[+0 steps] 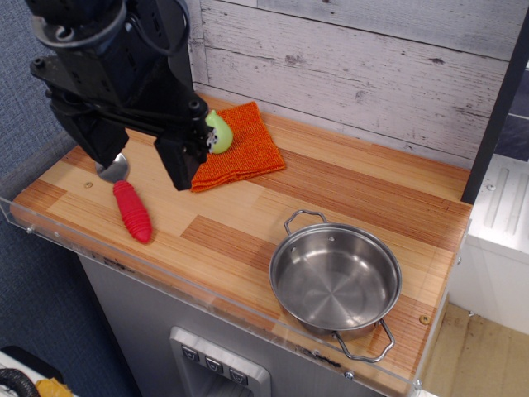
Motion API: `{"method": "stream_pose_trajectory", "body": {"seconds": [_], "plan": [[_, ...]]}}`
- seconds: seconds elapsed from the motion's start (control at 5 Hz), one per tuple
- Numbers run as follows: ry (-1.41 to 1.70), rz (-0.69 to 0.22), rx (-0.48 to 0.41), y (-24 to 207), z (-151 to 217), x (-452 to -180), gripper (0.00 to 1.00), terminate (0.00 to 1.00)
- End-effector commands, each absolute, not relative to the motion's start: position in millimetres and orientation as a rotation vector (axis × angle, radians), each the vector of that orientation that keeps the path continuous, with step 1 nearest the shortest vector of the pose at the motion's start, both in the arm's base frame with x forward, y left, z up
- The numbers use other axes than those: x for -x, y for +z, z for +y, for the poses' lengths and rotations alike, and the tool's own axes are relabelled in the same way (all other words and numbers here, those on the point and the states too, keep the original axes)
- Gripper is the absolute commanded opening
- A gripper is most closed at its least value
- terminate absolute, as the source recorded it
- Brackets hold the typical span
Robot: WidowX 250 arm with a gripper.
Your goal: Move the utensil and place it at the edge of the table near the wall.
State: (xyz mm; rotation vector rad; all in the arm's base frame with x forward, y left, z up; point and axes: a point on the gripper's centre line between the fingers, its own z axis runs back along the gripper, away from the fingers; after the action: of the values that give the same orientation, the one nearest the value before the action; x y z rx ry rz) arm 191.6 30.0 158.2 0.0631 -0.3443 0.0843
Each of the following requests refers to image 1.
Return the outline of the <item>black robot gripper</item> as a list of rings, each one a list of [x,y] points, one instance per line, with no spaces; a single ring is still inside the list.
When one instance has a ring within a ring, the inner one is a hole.
[[[126,145],[126,129],[155,136],[178,191],[207,160],[207,104],[169,67],[173,49],[157,24],[35,24],[52,55],[33,60],[60,125],[103,167]]]

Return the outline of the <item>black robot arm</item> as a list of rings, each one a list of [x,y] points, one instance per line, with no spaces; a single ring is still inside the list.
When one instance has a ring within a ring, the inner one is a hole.
[[[183,1],[30,1],[32,28],[51,55],[31,74],[61,126],[109,166],[127,130],[151,135],[174,187],[189,189],[207,159],[207,104],[193,91]]]

